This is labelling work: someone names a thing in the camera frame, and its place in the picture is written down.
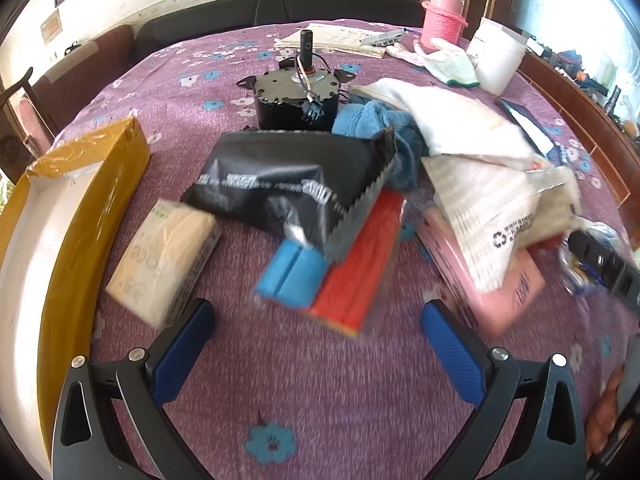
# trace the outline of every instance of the purple bedsheet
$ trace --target purple bedsheet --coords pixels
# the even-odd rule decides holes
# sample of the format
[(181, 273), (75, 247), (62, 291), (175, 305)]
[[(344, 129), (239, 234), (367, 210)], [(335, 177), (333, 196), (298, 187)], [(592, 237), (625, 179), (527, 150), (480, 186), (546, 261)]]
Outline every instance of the purple bedsheet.
[[(251, 93), (235, 82), (273, 69), (277, 56), (292, 54), (274, 49), (273, 38), (303, 25), (227, 32), (156, 52), (105, 88), (61, 134), (59, 140), (71, 139), (133, 114), (151, 144), (148, 169), (118, 231), (103, 285), (156, 200), (180, 198), (222, 132), (257, 125)], [(413, 38), (409, 34), (407, 41)], [(426, 70), (402, 60), (321, 54), (332, 67), (356, 72), (359, 85), (382, 77), (439, 85)], [(494, 97), (481, 89), (456, 91), (496, 108)], [(526, 106), (567, 147), (584, 215), (624, 233), (606, 181), (556, 111), (519, 75), (504, 97)], [(421, 293), (438, 281), (438, 273), (420, 254), (418, 240), (401, 245), (384, 330), (373, 340), (355, 341), (284, 308), (259, 306), (252, 289), (278, 240), (236, 222), (221, 224), (223, 238), (194, 290), (213, 303), (216, 332), (178, 399), (165, 407), (196, 456), (219, 480), (423, 478), (470, 407), (456, 397), (420, 331)], [(545, 290), (512, 330), (488, 343), (517, 358), (566, 355), (586, 415), (622, 362), (637, 321), (602, 290), (586, 301), (571, 298), (559, 279), (555, 250), (533, 257)], [(120, 359), (155, 336), (106, 293), (100, 295), (94, 360)], [(510, 417), (488, 467), (506, 450), (514, 422)], [(153, 471), (125, 425), (135, 455)], [(271, 447), (263, 438), (267, 433)]]

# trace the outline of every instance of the black plastic bag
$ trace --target black plastic bag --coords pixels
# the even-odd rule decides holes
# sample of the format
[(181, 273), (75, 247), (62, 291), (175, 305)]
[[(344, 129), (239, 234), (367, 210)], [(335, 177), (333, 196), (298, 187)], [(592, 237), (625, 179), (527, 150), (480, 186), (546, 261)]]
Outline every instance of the black plastic bag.
[(373, 139), (231, 132), (220, 137), (181, 200), (316, 247), (329, 261), (341, 262), (388, 178), (395, 153), (388, 131)]

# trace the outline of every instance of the blue towel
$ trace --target blue towel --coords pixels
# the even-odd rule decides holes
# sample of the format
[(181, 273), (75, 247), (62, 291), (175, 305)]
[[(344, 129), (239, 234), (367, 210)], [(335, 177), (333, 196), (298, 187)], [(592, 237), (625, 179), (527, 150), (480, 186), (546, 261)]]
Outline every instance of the blue towel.
[[(361, 99), (352, 96), (351, 101), (355, 100)], [(340, 109), (332, 133), (370, 139), (393, 125), (398, 155), (386, 185), (393, 189), (415, 187), (420, 157), (427, 155), (428, 151), (414, 118), (380, 101), (361, 101), (366, 104), (351, 102)]]

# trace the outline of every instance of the metal screw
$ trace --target metal screw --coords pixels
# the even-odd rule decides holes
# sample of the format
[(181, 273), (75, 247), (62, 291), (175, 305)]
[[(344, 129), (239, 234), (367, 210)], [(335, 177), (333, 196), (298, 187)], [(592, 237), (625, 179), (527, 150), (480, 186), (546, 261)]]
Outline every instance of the metal screw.
[(556, 366), (566, 366), (566, 357), (564, 357), (562, 354), (553, 354), (551, 360)]
[(497, 361), (506, 361), (509, 358), (509, 352), (499, 346), (491, 350), (491, 355)]
[(76, 357), (74, 357), (73, 359), (71, 359), (71, 367), (72, 368), (79, 368), (84, 364), (84, 356), (83, 355), (77, 355)]
[(129, 352), (129, 360), (130, 361), (140, 361), (145, 356), (144, 348), (134, 348), (131, 352)]

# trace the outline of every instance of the paper document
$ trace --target paper document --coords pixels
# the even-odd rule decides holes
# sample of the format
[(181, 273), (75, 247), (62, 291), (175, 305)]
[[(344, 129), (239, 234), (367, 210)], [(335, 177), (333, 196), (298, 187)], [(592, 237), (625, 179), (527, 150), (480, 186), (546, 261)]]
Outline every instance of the paper document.
[[(381, 46), (368, 46), (360, 43), (363, 38), (376, 36), (379, 32), (364, 30), (363, 28), (340, 27), (338, 25), (326, 25), (324, 23), (309, 23), (308, 30), (314, 34), (314, 47), (330, 48), (347, 54), (360, 54), (361, 56), (381, 59), (385, 55), (385, 49)], [(283, 48), (300, 47), (300, 31), (297, 30), (290, 36), (274, 40), (274, 46)]]

